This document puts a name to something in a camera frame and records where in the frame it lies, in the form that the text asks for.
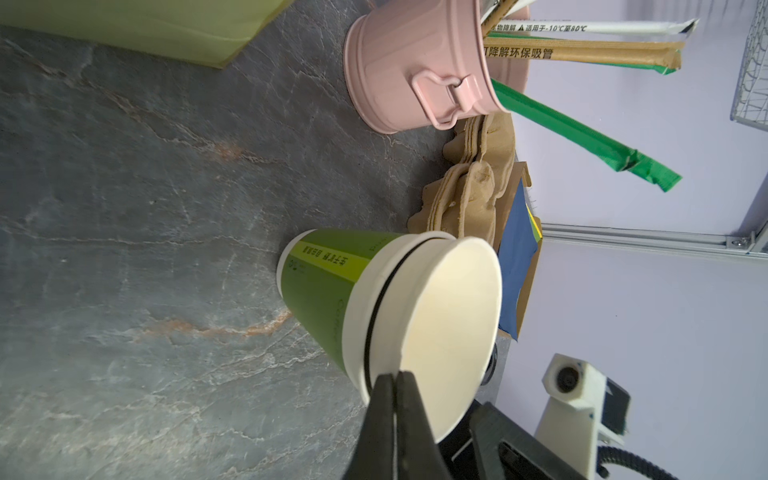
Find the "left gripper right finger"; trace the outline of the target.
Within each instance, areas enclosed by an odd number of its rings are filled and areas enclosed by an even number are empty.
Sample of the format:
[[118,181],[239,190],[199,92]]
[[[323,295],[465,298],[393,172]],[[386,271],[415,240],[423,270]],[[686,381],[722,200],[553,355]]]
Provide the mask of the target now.
[[397,478],[450,479],[412,372],[401,371],[396,377],[395,414]]

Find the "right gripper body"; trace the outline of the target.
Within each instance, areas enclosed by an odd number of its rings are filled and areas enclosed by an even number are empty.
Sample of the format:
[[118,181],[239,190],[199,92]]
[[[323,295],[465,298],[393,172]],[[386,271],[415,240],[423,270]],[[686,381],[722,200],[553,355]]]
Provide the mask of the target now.
[[438,448],[454,479],[582,479],[491,403],[473,401]]

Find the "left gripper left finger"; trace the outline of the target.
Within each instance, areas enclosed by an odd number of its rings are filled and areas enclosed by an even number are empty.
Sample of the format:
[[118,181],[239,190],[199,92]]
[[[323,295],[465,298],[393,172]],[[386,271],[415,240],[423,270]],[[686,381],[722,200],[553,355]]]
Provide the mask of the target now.
[[351,480],[394,478],[395,380],[380,375],[374,385],[359,439],[343,478]]

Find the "green paper cup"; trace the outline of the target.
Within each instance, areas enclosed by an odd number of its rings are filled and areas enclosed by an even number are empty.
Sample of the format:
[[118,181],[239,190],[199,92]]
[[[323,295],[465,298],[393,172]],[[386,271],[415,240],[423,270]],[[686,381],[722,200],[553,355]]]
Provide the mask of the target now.
[[365,403],[374,383],[370,349],[375,318],[386,289],[416,249],[454,239],[441,231],[313,229],[295,237],[281,253],[276,281],[282,300]]

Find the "cardboard tray with napkins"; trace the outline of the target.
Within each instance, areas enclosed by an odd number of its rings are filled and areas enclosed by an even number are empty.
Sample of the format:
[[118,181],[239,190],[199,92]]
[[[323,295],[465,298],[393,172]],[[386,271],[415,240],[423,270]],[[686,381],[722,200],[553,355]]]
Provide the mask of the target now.
[[532,186],[525,162],[513,164],[502,198],[497,202],[497,251],[502,274],[502,304],[499,329],[518,340],[540,256],[543,234],[526,199]]

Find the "brown pulp cup carrier stack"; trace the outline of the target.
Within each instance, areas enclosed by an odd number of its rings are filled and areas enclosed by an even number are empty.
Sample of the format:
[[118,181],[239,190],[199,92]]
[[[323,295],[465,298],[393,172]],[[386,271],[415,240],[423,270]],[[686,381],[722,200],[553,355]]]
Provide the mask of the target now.
[[408,219],[408,231],[477,237],[497,249],[502,231],[500,201],[515,162],[512,115],[494,113],[458,121],[442,155],[451,167],[423,188],[421,209]]

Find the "green wrapped straw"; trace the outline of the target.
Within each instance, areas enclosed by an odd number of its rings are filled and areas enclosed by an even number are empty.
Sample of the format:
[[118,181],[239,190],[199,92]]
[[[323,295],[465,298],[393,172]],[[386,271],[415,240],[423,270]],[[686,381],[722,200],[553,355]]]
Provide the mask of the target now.
[[592,129],[591,127],[550,108],[511,87],[491,81],[501,105],[513,113],[554,132],[592,153],[615,172],[629,172],[657,185],[663,192],[674,188],[682,177],[637,149]]

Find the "pink metal straw bucket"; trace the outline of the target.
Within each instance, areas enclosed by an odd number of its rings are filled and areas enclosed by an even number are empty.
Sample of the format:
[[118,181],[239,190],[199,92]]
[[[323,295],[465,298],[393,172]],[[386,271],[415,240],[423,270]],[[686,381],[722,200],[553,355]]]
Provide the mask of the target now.
[[388,1],[353,23],[343,57],[358,114],[382,134],[501,112],[492,84],[522,92],[530,68],[486,55],[481,4],[469,0]]

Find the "white wrapped straw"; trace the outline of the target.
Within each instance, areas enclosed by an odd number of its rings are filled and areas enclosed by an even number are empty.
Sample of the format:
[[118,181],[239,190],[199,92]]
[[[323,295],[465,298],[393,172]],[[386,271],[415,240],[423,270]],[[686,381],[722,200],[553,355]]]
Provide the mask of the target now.
[[689,35],[699,24],[694,18],[683,22],[668,21],[571,21],[502,20],[493,29],[499,33],[586,33],[604,35],[674,36]]

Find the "green paper gift bag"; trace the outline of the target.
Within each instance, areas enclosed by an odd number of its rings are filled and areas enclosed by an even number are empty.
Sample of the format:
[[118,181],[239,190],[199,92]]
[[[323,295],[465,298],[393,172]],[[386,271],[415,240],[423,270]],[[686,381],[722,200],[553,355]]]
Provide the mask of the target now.
[[3,1],[1,23],[221,69],[289,1]]

